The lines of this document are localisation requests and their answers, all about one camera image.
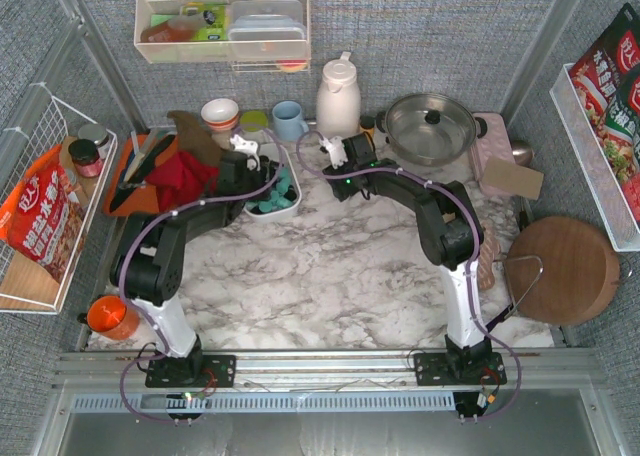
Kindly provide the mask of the white storage basket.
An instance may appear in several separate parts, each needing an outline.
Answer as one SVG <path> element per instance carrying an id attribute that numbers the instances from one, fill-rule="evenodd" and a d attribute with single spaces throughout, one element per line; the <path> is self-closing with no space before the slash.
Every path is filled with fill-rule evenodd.
<path id="1" fill-rule="evenodd" d="M 292 177 L 292 184 L 288 187 L 278 186 L 276 182 L 270 186 L 265 192 L 262 193 L 261 196 L 258 197 L 257 200 L 251 200 L 247 202 L 244 206 L 244 212 L 256 223 L 266 224 L 266 223 L 275 223 L 281 222 L 289 217 L 293 217 L 298 212 L 298 207 L 302 200 L 302 191 L 298 181 L 297 173 L 292 165 L 292 162 L 289 158 L 288 152 L 284 151 L 284 156 L 280 157 L 280 152 L 278 146 L 275 143 L 263 143 L 259 146 L 258 156 L 267 156 L 269 159 L 277 161 L 279 165 L 282 165 L 283 168 L 281 171 L 286 168 Z M 270 192 L 272 190 L 279 191 L 284 198 L 293 202 L 293 206 L 287 209 L 278 210 L 275 206 L 275 201 L 270 200 Z M 272 212 L 267 214 L 259 214 L 256 211 L 256 206 L 260 201 L 270 201 L 273 203 L 274 209 Z"/>

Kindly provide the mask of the red cloth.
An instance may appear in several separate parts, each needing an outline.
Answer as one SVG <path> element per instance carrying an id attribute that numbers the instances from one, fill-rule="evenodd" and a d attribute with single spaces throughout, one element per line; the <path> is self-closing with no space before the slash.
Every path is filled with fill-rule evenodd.
<path id="1" fill-rule="evenodd" d="M 216 187 L 219 169 L 178 151 L 145 178 L 155 188 L 158 210 L 166 212 L 199 199 Z"/>

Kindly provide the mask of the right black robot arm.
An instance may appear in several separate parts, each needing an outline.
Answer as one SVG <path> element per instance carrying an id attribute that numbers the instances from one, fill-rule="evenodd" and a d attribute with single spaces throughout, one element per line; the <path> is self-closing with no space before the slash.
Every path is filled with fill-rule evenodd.
<path id="1" fill-rule="evenodd" d="M 449 352 L 482 351 L 488 343 L 481 322 L 476 262 L 483 233 L 464 186 L 433 183 L 378 159 L 369 138 L 319 138 L 330 164 L 322 170 L 340 201 L 356 194 L 390 198 L 415 215 L 421 249 L 439 267 L 447 305 Z"/>

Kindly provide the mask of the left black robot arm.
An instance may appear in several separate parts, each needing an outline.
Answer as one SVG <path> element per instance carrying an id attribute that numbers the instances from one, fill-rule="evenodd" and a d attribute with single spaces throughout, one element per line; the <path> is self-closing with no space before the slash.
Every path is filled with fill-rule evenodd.
<path id="1" fill-rule="evenodd" d="M 229 226 L 246 202 L 273 186 L 286 163 L 278 148 L 267 168 L 250 170 L 239 152 L 223 156 L 218 176 L 191 201 L 159 214 L 137 211 L 126 218 L 110 269 L 123 303 L 148 322 L 157 352 L 180 362 L 202 358 L 200 338 L 188 323 L 179 297 L 186 244 Z"/>

